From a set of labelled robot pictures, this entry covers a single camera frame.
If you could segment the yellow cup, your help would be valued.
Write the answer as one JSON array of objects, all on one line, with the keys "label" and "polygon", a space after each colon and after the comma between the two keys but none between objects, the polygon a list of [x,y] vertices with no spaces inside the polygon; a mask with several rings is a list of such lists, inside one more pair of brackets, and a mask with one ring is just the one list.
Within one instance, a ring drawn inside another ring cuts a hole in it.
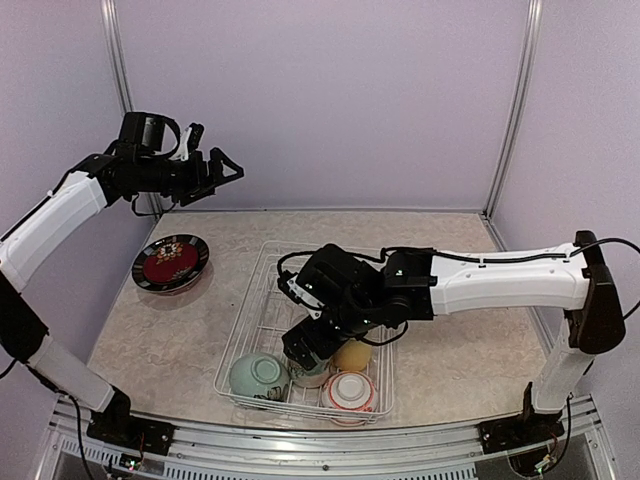
[{"label": "yellow cup", "polygon": [[333,365],[340,371],[363,371],[371,359],[372,349],[366,343],[349,340],[333,355]]}]

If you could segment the teal floral mug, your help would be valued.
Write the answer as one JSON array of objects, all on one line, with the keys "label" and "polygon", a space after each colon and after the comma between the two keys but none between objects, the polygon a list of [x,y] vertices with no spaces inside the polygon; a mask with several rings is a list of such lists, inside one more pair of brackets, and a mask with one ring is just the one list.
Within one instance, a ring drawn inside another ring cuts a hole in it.
[{"label": "teal floral mug", "polygon": [[331,376],[331,362],[321,361],[311,370],[305,370],[299,363],[289,360],[288,369],[292,382],[302,388],[319,388]]}]

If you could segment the black plate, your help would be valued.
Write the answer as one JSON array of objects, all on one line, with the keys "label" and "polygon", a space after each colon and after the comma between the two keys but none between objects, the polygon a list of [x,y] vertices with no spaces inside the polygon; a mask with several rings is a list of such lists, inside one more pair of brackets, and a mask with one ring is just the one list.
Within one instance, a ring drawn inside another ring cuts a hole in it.
[{"label": "black plate", "polygon": [[[150,282],[143,274],[144,261],[162,245],[172,242],[184,242],[193,245],[198,252],[198,262],[195,269],[181,280],[168,283],[168,284],[156,284]],[[163,237],[147,245],[136,257],[131,269],[131,276],[134,283],[142,290],[151,292],[166,290],[175,286],[181,286],[191,282],[193,279],[198,279],[203,273],[208,261],[209,261],[209,247],[207,243],[200,237],[193,234],[174,234]]]}]

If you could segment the dark red oval dish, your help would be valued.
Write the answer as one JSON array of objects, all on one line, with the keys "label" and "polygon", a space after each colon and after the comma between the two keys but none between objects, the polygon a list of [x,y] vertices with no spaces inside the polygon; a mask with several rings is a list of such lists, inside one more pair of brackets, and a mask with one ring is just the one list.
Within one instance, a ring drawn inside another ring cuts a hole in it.
[{"label": "dark red oval dish", "polygon": [[188,243],[172,242],[160,246],[143,263],[143,274],[152,283],[168,284],[190,274],[198,262],[197,249]]}]

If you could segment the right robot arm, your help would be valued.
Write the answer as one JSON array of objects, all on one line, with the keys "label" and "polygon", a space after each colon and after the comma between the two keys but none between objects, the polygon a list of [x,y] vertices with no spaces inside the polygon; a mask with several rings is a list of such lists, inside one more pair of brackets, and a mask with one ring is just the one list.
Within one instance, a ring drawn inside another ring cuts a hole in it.
[{"label": "right robot arm", "polygon": [[304,252],[298,272],[277,262],[277,285],[307,316],[282,337],[285,355],[313,369],[348,340],[386,327],[404,335],[412,321],[471,310],[555,307],[559,333],[541,373],[525,391],[511,433],[535,442],[564,407],[596,356],[617,347],[627,316],[601,247],[583,230],[570,243],[541,250],[455,253],[386,247],[378,257],[326,244]]}]

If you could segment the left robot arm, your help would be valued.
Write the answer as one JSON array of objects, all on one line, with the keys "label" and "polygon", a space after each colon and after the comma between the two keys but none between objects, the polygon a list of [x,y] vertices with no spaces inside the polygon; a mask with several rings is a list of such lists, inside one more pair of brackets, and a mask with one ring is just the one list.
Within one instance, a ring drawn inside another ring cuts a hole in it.
[{"label": "left robot arm", "polygon": [[102,430],[121,445],[140,434],[128,398],[60,343],[31,302],[60,250],[86,224],[121,201],[156,194],[186,207],[242,179],[244,168],[221,148],[202,152],[204,127],[181,128],[162,114],[124,115],[116,138],[62,174],[59,182],[1,236],[1,347],[62,395],[102,414]]}]

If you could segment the white red rimmed bowl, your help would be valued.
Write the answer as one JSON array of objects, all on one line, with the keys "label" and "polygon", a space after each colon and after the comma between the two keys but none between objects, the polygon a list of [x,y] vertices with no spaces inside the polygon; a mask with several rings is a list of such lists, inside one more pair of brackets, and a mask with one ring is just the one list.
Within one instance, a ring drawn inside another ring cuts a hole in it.
[{"label": "white red rimmed bowl", "polygon": [[372,412],[379,404],[373,381],[361,372],[341,371],[321,387],[320,405],[346,412]]}]

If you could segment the light green flower bowl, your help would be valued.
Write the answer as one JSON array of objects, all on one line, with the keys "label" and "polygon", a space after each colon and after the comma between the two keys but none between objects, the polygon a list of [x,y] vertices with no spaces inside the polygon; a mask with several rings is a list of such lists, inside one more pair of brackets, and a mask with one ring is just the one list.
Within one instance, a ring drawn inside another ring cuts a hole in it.
[{"label": "light green flower bowl", "polygon": [[241,356],[231,366],[230,390],[249,398],[284,401],[290,376],[287,367],[274,355],[253,352]]}]

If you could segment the left aluminium corner post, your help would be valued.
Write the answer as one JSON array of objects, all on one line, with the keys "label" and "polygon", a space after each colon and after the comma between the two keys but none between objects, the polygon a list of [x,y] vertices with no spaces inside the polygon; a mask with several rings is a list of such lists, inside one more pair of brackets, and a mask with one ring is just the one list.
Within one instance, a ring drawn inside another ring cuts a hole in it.
[{"label": "left aluminium corner post", "polygon": [[134,110],[134,103],[126,72],[116,2],[114,0],[101,0],[100,11],[116,98],[122,115],[125,115]]}]

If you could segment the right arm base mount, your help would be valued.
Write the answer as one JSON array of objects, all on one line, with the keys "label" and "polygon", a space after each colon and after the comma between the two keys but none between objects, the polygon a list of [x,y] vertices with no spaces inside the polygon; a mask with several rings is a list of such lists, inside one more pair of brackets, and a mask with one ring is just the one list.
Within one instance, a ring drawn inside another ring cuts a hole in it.
[{"label": "right arm base mount", "polygon": [[479,423],[477,429],[484,454],[513,450],[535,443],[549,441],[565,433],[561,422],[562,411],[540,414],[532,404],[533,383],[530,382],[523,397],[522,411],[516,415]]}]

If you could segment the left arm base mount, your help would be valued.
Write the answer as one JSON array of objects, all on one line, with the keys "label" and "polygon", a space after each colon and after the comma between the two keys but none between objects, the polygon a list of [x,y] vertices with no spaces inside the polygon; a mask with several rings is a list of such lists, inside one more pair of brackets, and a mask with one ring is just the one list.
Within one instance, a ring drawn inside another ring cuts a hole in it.
[{"label": "left arm base mount", "polygon": [[176,427],[168,422],[131,415],[129,411],[91,412],[89,438],[136,450],[167,456]]}]

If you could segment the aluminium front frame rail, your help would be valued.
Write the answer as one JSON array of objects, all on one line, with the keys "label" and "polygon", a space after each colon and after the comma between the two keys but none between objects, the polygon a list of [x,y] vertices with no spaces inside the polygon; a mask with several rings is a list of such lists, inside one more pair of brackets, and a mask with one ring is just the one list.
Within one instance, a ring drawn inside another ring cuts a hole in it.
[{"label": "aluminium front frame rail", "polygon": [[387,429],[277,430],[172,419],[174,435],[166,455],[147,453],[140,470],[119,461],[127,449],[91,438],[79,439],[88,422],[59,400],[35,455],[30,479],[62,477],[67,460],[88,461],[97,479],[480,479],[515,474],[515,451],[484,453],[475,420]]}]

